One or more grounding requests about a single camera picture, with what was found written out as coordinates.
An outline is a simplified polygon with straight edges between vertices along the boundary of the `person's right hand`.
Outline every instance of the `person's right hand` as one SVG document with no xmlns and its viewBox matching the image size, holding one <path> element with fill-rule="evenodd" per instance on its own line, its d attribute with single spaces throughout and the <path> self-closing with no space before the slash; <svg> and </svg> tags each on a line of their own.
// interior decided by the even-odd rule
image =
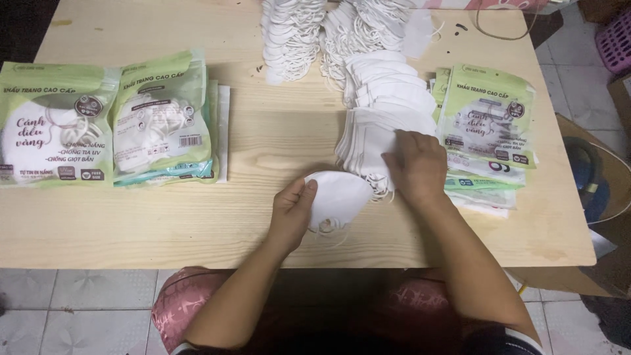
<svg viewBox="0 0 631 355">
<path fill-rule="evenodd" d="M 403 198 L 415 208 L 423 209 L 446 198 L 447 151 L 434 136 L 419 132 L 397 131 L 398 159 L 383 154 L 390 177 Z"/>
</svg>

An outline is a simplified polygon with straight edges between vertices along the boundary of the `brown cord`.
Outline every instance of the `brown cord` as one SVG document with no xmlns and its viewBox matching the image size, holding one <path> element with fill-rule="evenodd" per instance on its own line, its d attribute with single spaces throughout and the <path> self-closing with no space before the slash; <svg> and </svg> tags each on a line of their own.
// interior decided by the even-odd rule
<svg viewBox="0 0 631 355">
<path fill-rule="evenodd" d="M 516 37 L 516 38 L 511 38 L 511 37 L 502 37 L 502 36 L 496 36 L 496 35 L 492 35 L 486 31 L 484 31 L 481 27 L 480 27 L 480 10 L 482 9 L 482 2 L 484 0 L 480 0 L 480 4 L 478 5 L 478 12 L 475 15 L 475 27 L 478 29 L 478 31 L 484 33 L 485 35 L 489 36 L 489 37 L 493 37 L 496 39 L 503 39 L 503 40 L 518 40 L 518 39 L 522 39 L 525 36 L 527 36 L 530 31 L 533 29 L 534 27 L 534 23 L 537 20 L 537 15 L 539 15 L 539 10 L 540 10 L 540 4 L 537 4 L 537 11 L 534 13 L 534 18 L 533 18 L 533 22 L 530 24 L 530 27 L 528 28 L 528 30 L 526 31 L 526 33 L 524 33 L 523 35 L 521 35 L 520 37 Z"/>
</svg>

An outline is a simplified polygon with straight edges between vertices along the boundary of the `person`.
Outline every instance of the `person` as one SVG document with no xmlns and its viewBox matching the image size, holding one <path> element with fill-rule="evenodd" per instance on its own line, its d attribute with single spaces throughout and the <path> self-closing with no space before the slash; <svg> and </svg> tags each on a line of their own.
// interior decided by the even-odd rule
<svg viewBox="0 0 631 355">
<path fill-rule="evenodd" d="M 280 325 L 292 314 L 270 316 L 266 300 L 283 260 L 300 246 L 317 193 L 314 180 L 299 178 L 275 196 L 267 236 L 236 271 L 185 268 L 165 283 L 152 319 L 167 351 L 542 355 L 514 286 L 444 193 L 445 148 L 416 132 L 398 131 L 397 142 L 397 154 L 383 158 L 399 196 L 435 238 L 443 282 L 407 280 L 332 330 Z"/>
</svg>

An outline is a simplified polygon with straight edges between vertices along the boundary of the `pink patterned clothing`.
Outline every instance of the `pink patterned clothing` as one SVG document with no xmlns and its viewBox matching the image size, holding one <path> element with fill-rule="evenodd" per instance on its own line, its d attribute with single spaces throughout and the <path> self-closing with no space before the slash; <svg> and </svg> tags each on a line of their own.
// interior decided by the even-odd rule
<svg viewBox="0 0 631 355">
<path fill-rule="evenodd" d="M 151 319 L 169 354 L 182 343 L 193 316 L 231 273 L 186 267 L 165 282 L 153 306 Z M 297 315 L 296 309 L 266 308 L 245 350 L 264 352 L 280 339 L 328 330 L 314 328 L 311 322 L 305 322 L 304 317 Z M 381 301 L 340 322 L 339 328 L 334 330 L 360 337 L 389 339 L 424 354 L 456 353 L 461 334 L 459 317 L 447 302 L 444 283 L 425 279 L 408 279 Z"/>
</svg>

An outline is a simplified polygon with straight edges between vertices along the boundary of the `barcode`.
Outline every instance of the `barcode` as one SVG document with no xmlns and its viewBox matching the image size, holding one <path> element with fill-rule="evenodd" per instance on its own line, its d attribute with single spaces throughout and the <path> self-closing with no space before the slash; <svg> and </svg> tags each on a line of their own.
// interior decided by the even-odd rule
<svg viewBox="0 0 631 355">
<path fill-rule="evenodd" d="M 180 148 L 192 147 L 194 145 L 201 145 L 200 136 L 180 138 Z"/>
</svg>

